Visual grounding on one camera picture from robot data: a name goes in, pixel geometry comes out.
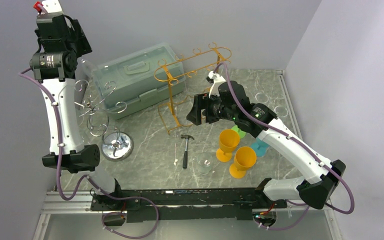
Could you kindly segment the orange wine glass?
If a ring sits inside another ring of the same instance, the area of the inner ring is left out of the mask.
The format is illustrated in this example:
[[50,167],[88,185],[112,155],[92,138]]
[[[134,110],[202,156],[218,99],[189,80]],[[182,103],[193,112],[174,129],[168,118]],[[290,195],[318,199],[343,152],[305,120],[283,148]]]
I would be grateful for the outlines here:
[[233,151],[240,143],[239,134],[232,129],[225,129],[219,134],[219,148],[216,150],[216,158],[220,162],[228,162],[232,158]]
[[255,151],[249,146],[240,147],[233,159],[233,163],[229,167],[230,175],[235,179],[243,178],[247,170],[252,168],[257,161]]

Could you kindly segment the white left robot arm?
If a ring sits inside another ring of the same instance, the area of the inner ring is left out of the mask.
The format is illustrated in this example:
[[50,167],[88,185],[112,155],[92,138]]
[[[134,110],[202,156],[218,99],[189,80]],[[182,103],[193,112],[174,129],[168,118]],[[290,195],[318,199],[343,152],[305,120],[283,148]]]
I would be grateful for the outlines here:
[[99,167],[100,149],[86,145],[80,136],[75,108],[75,71],[78,58],[92,52],[92,48],[78,20],[60,12],[39,14],[35,34],[43,51],[30,60],[36,84],[46,105],[49,121],[49,153],[42,157],[45,167],[56,169],[56,184],[62,199],[68,201],[61,187],[61,174],[66,170],[81,173],[104,204],[111,210],[119,209],[124,196],[116,191],[117,181]]

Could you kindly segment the clear wine glass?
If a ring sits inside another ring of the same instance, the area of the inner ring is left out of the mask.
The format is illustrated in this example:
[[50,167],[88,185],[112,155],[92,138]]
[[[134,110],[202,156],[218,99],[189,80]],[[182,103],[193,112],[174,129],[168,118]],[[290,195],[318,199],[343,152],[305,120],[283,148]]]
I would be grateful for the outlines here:
[[285,106],[278,105],[274,108],[274,112],[276,113],[278,118],[285,118],[289,115],[289,110]]
[[258,103],[262,103],[262,104],[266,104],[269,102],[269,97],[263,93],[263,92],[258,92],[256,95],[255,95],[255,100],[258,102]]

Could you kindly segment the blue wine glass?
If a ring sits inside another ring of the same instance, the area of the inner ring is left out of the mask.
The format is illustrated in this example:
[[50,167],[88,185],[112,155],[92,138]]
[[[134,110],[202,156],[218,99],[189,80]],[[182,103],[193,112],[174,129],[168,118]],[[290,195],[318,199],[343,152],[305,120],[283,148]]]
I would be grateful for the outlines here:
[[255,142],[250,145],[250,148],[254,150],[256,156],[259,158],[266,154],[269,145],[266,142],[256,138]]

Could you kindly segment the green wine glass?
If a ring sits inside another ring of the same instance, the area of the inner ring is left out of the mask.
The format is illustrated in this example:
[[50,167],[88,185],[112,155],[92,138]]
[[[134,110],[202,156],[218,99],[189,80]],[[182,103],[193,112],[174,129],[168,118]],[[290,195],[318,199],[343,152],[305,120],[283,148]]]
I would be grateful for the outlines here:
[[241,130],[237,125],[234,125],[231,129],[239,135],[240,139],[244,138],[247,134],[245,131]]

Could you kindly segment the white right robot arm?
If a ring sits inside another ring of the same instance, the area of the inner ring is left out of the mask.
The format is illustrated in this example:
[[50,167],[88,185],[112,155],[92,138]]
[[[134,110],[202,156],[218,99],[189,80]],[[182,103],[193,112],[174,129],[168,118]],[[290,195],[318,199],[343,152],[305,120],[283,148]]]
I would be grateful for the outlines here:
[[338,186],[346,165],[316,154],[293,134],[276,113],[262,103],[251,103],[244,94],[238,99],[230,94],[212,96],[196,94],[186,119],[194,125],[219,120],[233,121],[242,131],[278,151],[302,174],[301,178],[276,180],[266,178],[262,190],[255,194],[256,203],[269,207],[277,200],[301,200],[314,209],[322,209]]

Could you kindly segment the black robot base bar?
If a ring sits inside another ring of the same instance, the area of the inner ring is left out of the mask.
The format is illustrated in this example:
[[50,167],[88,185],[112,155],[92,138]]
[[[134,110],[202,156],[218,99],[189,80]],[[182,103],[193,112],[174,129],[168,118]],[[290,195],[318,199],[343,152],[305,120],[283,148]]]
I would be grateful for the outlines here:
[[122,190],[120,200],[92,196],[93,212],[123,212],[128,223],[159,220],[252,220],[258,211],[287,206],[272,201],[260,187]]

